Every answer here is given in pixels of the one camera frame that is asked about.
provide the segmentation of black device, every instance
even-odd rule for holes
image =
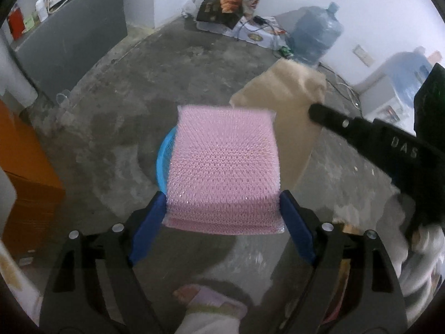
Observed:
[[[415,96],[414,109],[417,137],[378,119],[371,123],[350,118],[322,104],[309,109],[311,120],[345,138],[414,199],[409,239],[421,224],[445,227],[445,69],[439,64]]]
[[[266,25],[268,21],[266,19],[263,19],[261,16],[254,16],[253,21],[258,24],[259,26]]]

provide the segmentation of wall outlet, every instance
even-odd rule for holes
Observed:
[[[357,55],[357,57],[365,64],[367,67],[370,67],[374,64],[375,60],[373,57],[362,48],[360,45],[357,45],[352,52]]]

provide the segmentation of pink sponge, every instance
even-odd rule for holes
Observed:
[[[284,232],[268,110],[179,108],[164,224],[222,235]]]

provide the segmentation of blue plastic basket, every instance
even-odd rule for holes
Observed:
[[[156,158],[157,185],[165,195],[167,194],[168,172],[170,170],[170,159],[175,135],[176,126],[165,136]]]

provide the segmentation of concrete floor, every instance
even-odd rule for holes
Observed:
[[[69,106],[54,108],[40,97],[30,109],[67,192],[47,242],[27,268],[40,290],[68,232],[105,231],[148,204],[157,191],[157,150],[176,124],[178,104],[228,105],[233,93],[276,61],[270,50],[193,25],[178,19],[151,36],[132,31],[79,82]],[[332,89],[327,104],[357,113]],[[325,130],[311,157],[293,191],[299,203],[322,220],[336,215],[375,229],[394,192],[389,179]],[[134,271],[169,332],[184,315],[171,293],[202,282],[249,306],[242,333],[267,333],[285,303],[301,293],[311,269],[288,233],[214,236],[164,227]]]

